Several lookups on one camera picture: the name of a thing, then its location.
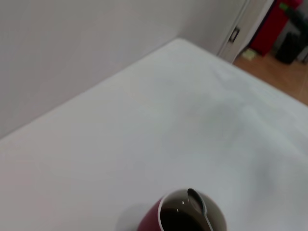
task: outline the black object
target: black object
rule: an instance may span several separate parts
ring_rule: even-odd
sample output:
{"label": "black object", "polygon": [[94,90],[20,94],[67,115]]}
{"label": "black object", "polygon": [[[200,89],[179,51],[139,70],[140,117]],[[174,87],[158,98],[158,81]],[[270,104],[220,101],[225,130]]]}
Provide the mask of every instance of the black object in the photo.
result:
{"label": "black object", "polygon": [[302,63],[307,64],[308,63],[308,53],[306,54],[306,56],[304,57],[304,59],[302,60]]}
{"label": "black object", "polygon": [[276,54],[276,59],[285,64],[291,64],[304,48],[305,43],[301,37],[289,32]]}
{"label": "black object", "polygon": [[300,31],[301,36],[306,36],[308,34],[308,20],[305,15],[299,11],[295,10],[284,3],[280,4],[280,8],[284,10],[284,14],[288,16],[291,23]]}

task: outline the mug rim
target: mug rim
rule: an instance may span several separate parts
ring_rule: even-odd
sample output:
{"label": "mug rim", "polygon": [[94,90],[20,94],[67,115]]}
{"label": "mug rim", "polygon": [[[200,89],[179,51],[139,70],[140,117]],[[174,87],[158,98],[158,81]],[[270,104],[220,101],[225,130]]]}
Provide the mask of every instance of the mug rim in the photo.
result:
{"label": "mug rim", "polygon": [[[187,190],[189,188],[180,188],[180,189],[176,189],[176,190],[172,190],[168,193],[166,193],[162,199],[160,200],[159,202],[159,206],[158,206],[158,214],[157,214],[157,217],[158,217],[158,224],[159,224],[159,228],[161,231],[164,231],[164,228],[163,228],[163,225],[162,225],[162,222],[161,222],[161,219],[160,219],[160,212],[161,212],[161,209],[162,209],[162,206],[163,206],[163,203],[165,201],[165,199],[172,193],[176,192],[176,191],[180,191],[180,190]],[[225,215],[223,214],[223,212],[221,211],[220,207],[215,203],[215,201],[212,200],[211,197],[209,197],[207,194],[203,193],[203,192],[200,192],[198,190],[196,190],[196,192],[198,192],[201,196],[205,196],[207,199],[211,200],[211,202],[217,207],[217,209],[219,210],[219,212],[221,213],[222,215],[222,218],[225,222],[225,226],[226,226],[226,231],[228,231],[228,226],[227,226],[227,222],[226,222],[226,218],[225,218]]]}

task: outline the red mug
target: red mug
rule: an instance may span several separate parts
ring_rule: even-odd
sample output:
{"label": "red mug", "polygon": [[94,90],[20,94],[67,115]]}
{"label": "red mug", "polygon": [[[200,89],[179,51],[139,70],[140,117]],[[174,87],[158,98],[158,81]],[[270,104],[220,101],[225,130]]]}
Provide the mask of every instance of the red mug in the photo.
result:
{"label": "red mug", "polygon": [[227,231],[219,207],[208,196],[193,189],[166,194],[145,215],[137,231]]}

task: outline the coffee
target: coffee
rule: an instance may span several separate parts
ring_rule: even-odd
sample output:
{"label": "coffee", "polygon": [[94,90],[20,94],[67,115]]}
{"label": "coffee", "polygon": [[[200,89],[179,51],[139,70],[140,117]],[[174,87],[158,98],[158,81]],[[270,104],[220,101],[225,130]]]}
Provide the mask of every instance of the coffee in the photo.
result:
{"label": "coffee", "polygon": [[162,209],[160,220],[164,231],[204,231],[193,217],[176,209]]}

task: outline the wooden floor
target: wooden floor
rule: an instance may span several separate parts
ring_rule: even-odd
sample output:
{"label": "wooden floor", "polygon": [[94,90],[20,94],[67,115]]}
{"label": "wooden floor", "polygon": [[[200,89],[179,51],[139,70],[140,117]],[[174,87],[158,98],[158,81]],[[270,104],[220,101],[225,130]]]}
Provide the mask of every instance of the wooden floor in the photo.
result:
{"label": "wooden floor", "polygon": [[239,56],[234,65],[308,105],[308,64],[285,65],[269,54],[252,61]]}

